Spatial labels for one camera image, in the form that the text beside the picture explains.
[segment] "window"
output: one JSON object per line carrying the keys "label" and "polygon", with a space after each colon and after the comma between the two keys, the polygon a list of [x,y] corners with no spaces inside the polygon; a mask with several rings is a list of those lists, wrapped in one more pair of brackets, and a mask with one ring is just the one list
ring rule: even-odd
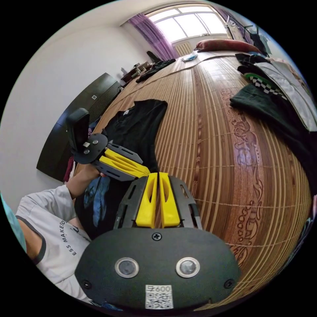
{"label": "window", "polygon": [[171,42],[200,35],[227,34],[221,20],[206,5],[170,7],[148,17]]}

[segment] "white t-shirt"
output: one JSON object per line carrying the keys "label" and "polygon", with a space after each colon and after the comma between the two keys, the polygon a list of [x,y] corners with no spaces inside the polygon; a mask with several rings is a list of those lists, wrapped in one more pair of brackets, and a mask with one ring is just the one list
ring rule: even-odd
{"label": "white t-shirt", "polygon": [[76,213],[66,185],[25,196],[16,217],[42,238],[40,253],[34,259],[39,270],[68,295],[96,305],[74,275],[91,240],[85,231],[68,223]]}

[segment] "desk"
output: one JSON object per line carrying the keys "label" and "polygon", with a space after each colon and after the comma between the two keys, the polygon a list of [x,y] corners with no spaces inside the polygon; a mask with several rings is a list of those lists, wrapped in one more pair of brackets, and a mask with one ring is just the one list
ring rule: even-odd
{"label": "desk", "polygon": [[146,70],[149,70],[152,67],[152,64],[149,64],[147,61],[138,65],[137,67],[134,67],[131,69],[126,75],[124,75],[121,80],[123,80],[126,84],[129,83],[132,79],[137,78],[138,76],[134,76],[134,74],[137,74],[137,69],[141,70],[141,68],[145,68]]}

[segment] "bed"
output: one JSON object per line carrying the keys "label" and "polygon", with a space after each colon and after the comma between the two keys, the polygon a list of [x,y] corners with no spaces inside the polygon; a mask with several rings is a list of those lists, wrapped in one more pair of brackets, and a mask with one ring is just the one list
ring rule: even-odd
{"label": "bed", "polygon": [[186,182],[203,229],[228,244],[242,271],[227,299],[201,309],[228,304],[267,284],[294,249],[311,206],[307,177],[289,148],[265,123],[230,107],[229,99],[248,84],[237,71],[236,53],[199,53],[145,82],[132,81],[95,129],[101,132],[135,100],[168,102],[155,143],[160,171]]}

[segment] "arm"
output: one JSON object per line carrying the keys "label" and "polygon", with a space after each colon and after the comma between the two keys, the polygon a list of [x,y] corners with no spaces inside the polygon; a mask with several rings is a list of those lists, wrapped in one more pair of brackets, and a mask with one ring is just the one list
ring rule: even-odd
{"label": "arm", "polygon": [[69,221],[76,217],[72,200],[84,193],[89,183],[99,175],[104,176],[92,165],[85,165],[66,185],[23,197],[17,215],[28,216],[32,208],[38,206],[64,221]]}
{"label": "arm", "polygon": [[85,165],[84,168],[66,184],[72,199],[75,199],[84,193],[90,182],[98,176],[105,175],[99,173],[92,165]]}

